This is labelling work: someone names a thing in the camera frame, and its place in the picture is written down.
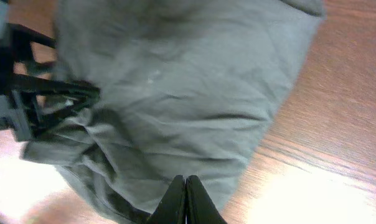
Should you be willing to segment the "grey shorts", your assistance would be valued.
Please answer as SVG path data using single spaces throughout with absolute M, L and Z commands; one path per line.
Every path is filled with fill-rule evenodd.
M 177 175 L 223 208 L 324 16 L 322 1 L 59 1 L 54 76 L 101 97 L 22 158 L 118 223 L 145 222 Z

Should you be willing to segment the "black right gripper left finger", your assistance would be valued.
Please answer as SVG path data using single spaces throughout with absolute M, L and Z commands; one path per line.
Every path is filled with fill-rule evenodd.
M 172 180 L 163 198 L 146 224 L 185 224 L 186 186 L 182 175 Z

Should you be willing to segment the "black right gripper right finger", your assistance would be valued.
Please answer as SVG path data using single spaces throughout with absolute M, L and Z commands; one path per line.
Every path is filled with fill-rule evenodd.
M 188 224 L 227 224 L 196 175 L 186 179 L 186 221 Z

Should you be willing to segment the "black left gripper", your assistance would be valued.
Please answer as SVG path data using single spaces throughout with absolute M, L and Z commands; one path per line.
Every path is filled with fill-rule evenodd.
M 77 115 L 100 99 L 100 89 L 14 73 L 14 64 L 32 65 L 32 47 L 26 27 L 0 25 L 0 131 L 11 129 L 17 141 L 28 141 Z M 29 119 L 23 93 L 32 97 Z

